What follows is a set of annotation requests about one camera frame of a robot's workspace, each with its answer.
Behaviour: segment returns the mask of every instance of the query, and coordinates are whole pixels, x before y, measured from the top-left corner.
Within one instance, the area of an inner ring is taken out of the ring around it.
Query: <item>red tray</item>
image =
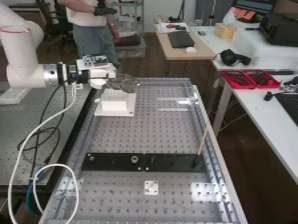
[[[231,84],[233,89],[255,89],[256,83],[245,74],[245,72],[239,70],[223,71],[223,77]]]
[[[276,89],[280,88],[280,82],[272,77],[272,75],[263,70],[245,70],[245,74],[256,83],[256,87],[260,89]]]

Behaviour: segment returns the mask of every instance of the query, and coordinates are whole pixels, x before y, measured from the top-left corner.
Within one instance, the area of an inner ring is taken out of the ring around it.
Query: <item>white shirt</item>
[[[98,6],[98,0],[80,0],[88,5]],[[106,16],[95,16],[92,13],[76,12],[67,8],[68,21],[79,26],[106,26]]]

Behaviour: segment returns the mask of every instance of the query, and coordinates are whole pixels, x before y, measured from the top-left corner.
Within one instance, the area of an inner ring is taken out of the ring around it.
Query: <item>computer monitor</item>
[[[275,10],[277,0],[235,0],[236,8],[256,11],[257,14],[265,15]]]

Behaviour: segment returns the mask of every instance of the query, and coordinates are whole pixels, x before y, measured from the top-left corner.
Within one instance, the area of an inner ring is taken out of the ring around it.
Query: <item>black box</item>
[[[298,13],[269,14],[260,31],[271,44],[298,47]]]

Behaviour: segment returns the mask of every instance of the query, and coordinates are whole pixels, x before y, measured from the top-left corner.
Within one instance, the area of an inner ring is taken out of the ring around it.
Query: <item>person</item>
[[[58,3],[67,7],[68,21],[74,23],[80,58],[90,54],[106,55],[119,69],[122,64],[115,51],[119,33],[112,23],[118,10],[107,7],[106,0],[58,0]]]

